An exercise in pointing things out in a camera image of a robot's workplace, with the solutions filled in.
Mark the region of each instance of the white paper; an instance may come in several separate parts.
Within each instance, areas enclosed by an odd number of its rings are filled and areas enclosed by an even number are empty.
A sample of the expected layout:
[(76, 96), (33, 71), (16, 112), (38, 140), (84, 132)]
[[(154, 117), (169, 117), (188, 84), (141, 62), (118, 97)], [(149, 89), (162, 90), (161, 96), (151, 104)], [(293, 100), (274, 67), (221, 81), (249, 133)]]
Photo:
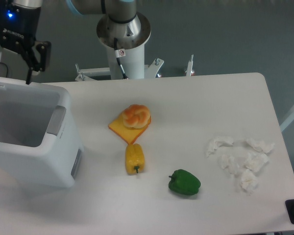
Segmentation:
[(249, 194), (253, 193), (258, 185), (257, 177), (249, 169), (246, 169), (241, 177), (241, 187)]
[(239, 173), (240, 166), (232, 155), (222, 155), (221, 156), (221, 168), (228, 168), (228, 172), (233, 175), (237, 175)]
[(229, 136), (217, 136), (212, 139), (207, 146), (206, 157), (209, 157), (210, 154), (214, 153), (220, 146), (233, 146), (234, 140)]
[(258, 172), (269, 161), (269, 157), (265, 153), (248, 153), (245, 161), (245, 167)]
[(274, 143), (266, 144), (264, 141), (256, 141), (252, 138), (246, 139), (246, 143), (257, 152), (270, 153), (274, 148)]

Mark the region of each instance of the white bin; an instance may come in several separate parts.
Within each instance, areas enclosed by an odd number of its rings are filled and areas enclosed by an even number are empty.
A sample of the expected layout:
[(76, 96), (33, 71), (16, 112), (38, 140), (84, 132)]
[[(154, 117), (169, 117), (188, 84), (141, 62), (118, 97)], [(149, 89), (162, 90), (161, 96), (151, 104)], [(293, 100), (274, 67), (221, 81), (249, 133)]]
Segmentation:
[(71, 187), (83, 146), (69, 93), (0, 77), (0, 167), (16, 179)]

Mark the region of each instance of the gray floor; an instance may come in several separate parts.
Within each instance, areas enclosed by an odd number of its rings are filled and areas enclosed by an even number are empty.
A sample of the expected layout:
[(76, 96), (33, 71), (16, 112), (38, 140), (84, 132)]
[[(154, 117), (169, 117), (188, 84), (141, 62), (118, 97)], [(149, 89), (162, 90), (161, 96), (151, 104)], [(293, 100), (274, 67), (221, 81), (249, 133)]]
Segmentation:
[[(183, 75), (194, 54), (197, 75), (263, 74), (279, 121), (294, 104), (294, 0), (138, 0), (138, 8), (152, 27), (146, 63), (165, 60), (163, 76)], [(107, 67), (96, 36), (100, 18), (75, 16), (63, 0), (45, 0), (37, 39), (52, 42), (51, 66), (35, 81), (73, 81), (75, 63)], [(25, 79), (20, 56), (5, 51), (2, 61), (10, 77)], [(294, 122), (283, 136), (294, 169)]]

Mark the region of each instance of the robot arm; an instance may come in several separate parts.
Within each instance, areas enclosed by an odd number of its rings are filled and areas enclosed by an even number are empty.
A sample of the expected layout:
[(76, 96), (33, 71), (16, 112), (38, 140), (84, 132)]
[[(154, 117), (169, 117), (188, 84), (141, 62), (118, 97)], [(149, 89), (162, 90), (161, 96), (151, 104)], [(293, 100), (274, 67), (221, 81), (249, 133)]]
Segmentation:
[[(26, 84), (33, 71), (49, 66), (51, 43), (36, 41), (36, 30), (43, 0), (0, 0), (0, 46), (22, 56), (29, 69)], [(32, 47), (40, 54), (36, 59)]]
[[(16, 52), (29, 70), (45, 71), (49, 66), (51, 43), (36, 41), (36, 30), (43, 0), (0, 0), (0, 46)], [(149, 21), (136, 11), (136, 0), (66, 0), (69, 8), (80, 15), (105, 14), (97, 26), (99, 40), (107, 47), (108, 58), (119, 49), (129, 50), (124, 59), (109, 60), (113, 79), (144, 77), (144, 44), (150, 36)], [(40, 53), (40, 61), (32, 47)]]
[(126, 24), (136, 17), (135, 0), (66, 0), (66, 2), (77, 14), (108, 14), (111, 20), (119, 24)]

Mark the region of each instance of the pepper stem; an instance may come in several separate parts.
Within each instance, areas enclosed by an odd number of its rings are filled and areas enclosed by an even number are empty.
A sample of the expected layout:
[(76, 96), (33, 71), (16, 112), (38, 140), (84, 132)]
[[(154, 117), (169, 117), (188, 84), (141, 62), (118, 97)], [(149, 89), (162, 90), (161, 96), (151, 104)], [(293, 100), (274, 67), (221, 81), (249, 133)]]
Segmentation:
[(134, 166), (134, 170), (136, 170), (136, 173), (138, 174), (139, 165)]

